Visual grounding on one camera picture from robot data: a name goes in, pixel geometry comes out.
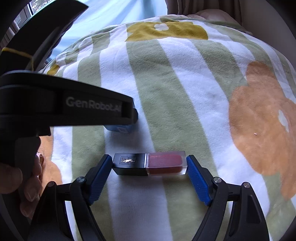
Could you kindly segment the person's left hand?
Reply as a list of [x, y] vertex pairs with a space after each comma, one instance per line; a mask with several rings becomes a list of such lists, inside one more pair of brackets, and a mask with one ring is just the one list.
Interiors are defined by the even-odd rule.
[[1, 164], [1, 194], [10, 194], [18, 189], [23, 193], [24, 198], [20, 204], [20, 211], [23, 216], [32, 219], [42, 191], [42, 177], [44, 156], [38, 152], [34, 159], [33, 175], [23, 181], [23, 174], [19, 168]]

